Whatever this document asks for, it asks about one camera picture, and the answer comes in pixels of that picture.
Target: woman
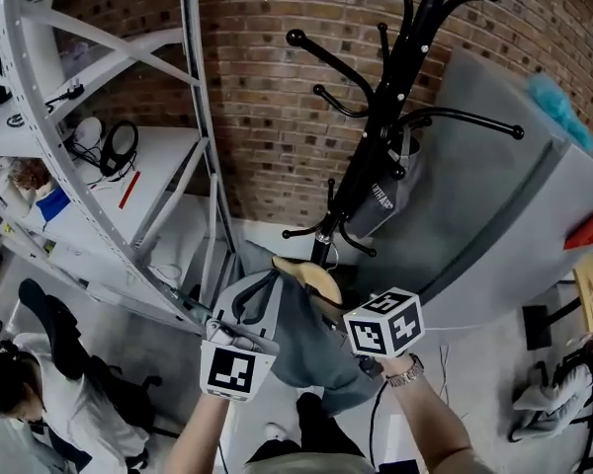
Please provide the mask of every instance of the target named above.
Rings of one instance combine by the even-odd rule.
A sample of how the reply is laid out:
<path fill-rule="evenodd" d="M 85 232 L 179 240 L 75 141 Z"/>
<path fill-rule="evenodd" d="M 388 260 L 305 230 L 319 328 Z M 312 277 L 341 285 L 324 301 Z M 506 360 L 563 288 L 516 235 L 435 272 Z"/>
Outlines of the woman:
<path fill-rule="evenodd" d="M 0 350 L 0 416 L 43 420 L 55 449 L 78 471 L 125 474 L 142 455 L 145 431 L 128 425 L 85 376 L 67 379 L 54 366 L 45 334 L 21 334 Z"/>
<path fill-rule="evenodd" d="M 433 474 L 492 474 L 472 450 L 464 424 L 423 377 L 414 355 L 381 360 L 417 447 Z M 211 474 L 229 402 L 203 394 L 174 445 L 168 474 Z M 304 393 L 296 403 L 301 446 L 285 440 L 276 425 L 266 427 L 266 442 L 246 463 L 245 474 L 374 474 L 360 449 L 323 415 L 320 399 Z"/>

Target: wristwatch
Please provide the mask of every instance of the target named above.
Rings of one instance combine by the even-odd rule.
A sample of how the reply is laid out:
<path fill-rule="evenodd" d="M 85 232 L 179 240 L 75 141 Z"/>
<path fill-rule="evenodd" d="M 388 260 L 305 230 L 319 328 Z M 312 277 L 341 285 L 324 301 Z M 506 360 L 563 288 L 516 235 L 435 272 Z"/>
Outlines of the wristwatch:
<path fill-rule="evenodd" d="M 393 387 L 404 386 L 414 381 L 424 373 L 424 365 L 422 364 L 422 361 L 419 359 L 419 356 L 414 355 L 413 353 L 409 354 L 409 356 L 413 358 L 413 366 L 402 374 L 387 376 L 386 381 L 388 382 L 388 384 L 390 384 Z"/>

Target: brick wall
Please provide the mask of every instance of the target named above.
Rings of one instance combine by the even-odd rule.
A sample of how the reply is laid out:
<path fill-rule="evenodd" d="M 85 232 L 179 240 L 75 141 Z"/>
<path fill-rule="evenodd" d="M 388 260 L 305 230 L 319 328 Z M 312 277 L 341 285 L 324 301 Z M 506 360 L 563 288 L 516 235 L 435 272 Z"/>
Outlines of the brick wall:
<path fill-rule="evenodd" d="M 119 35 L 180 23 L 177 0 L 58 0 L 55 7 Z M 305 30 L 375 86 L 381 73 L 376 25 L 384 21 L 396 31 L 401 12 L 401 0 L 201 0 L 215 137 L 235 215 L 301 225 L 317 220 L 325 181 L 342 177 L 364 125 L 311 93 L 322 82 L 346 105 L 363 103 L 358 88 L 289 47 L 286 32 Z M 408 110 L 432 104 L 455 46 L 523 75 L 546 71 L 593 132 L 593 0 L 460 8 L 438 33 Z M 179 48 L 165 54 L 183 64 Z M 93 99 L 93 110 L 103 118 L 193 124 L 184 85 L 138 69 L 141 78 L 133 70 L 111 83 Z"/>

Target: black coat rack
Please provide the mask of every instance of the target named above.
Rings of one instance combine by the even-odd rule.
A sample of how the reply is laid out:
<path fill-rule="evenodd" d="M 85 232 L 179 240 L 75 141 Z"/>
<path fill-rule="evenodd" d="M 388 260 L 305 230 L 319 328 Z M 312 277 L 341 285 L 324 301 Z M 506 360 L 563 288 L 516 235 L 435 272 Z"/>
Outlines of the black coat rack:
<path fill-rule="evenodd" d="M 381 171 L 382 164 L 391 163 L 390 160 L 385 162 L 388 149 L 398 143 L 398 137 L 405 125 L 418 128 L 432 124 L 433 117 L 453 118 L 506 133 L 517 140 L 523 138 L 523 128 L 519 125 L 510 125 L 454 109 L 433 107 L 399 117 L 435 34 L 457 7 L 470 1 L 473 0 L 422 0 L 417 9 L 417 15 L 413 19 L 413 0 L 404 0 L 402 25 L 391 51 L 389 51 L 386 35 L 387 26 L 385 23 L 378 25 L 383 67 L 382 78 L 375 92 L 363 76 L 340 58 L 308 39 L 302 30 L 290 30 L 286 35 L 290 45 L 305 49 L 355 82 L 363 90 L 367 99 L 367 108 L 364 111 L 352 111 L 328 93 L 324 86 L 317 84 L 313 89 L 316 95 L 322 97 L 345 116 L 368 118 L 363 138 L 356 148 L 336 195 L 334 195 L 334 180 L 330 179 L 328 182 L 325 217 L 311 228 L 286 230 L 283 233 L 285 239 L 315 233 L 311 254 L 311 260 L 314 263 L 322 266 L 327 260 L 332 236 L 337 228 L 341 237 L 351 246 L 372 257 L 376 255 L 375 250 L 366 248 L 349 237 L 345 230 L 345 223 L 366 197 L 369 187 Z M 399 164 L 391 167 L 391 173 L 397 179 L 405 175 L 403 167 Z"/>

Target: black headphones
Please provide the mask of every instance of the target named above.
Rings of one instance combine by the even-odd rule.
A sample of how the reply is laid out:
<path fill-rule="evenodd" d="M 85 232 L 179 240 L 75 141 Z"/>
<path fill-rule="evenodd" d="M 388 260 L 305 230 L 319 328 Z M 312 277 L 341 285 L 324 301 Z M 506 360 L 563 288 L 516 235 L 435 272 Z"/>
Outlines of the black headphones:
<path fill-rule="evenodd" d="M 129 147 L 129 150 L 123 154 L 119 154 L 115 151 L 112 141 L 114 140 L 117 130 L 122 126 L 129 126 L 133 130 L 134 139 L 131 146 Z M 138 128 L 136 128 L 136 125 L 133 122 L 127 120 L 121 120 L 115 124 L 110 130 L 108 138 L 106 138 L 106 141 L 103 144 L 103 149 L 101 150 L 101 160 L 99 162 L 99 170 L 101 171 L 101 174 L 109 178 L 110 176 L 114 176 L 118 171 L 122 170 L 123 167 L 127 165 L 127 163 L 129 163 L 133 158 L 137 146 Z"/>

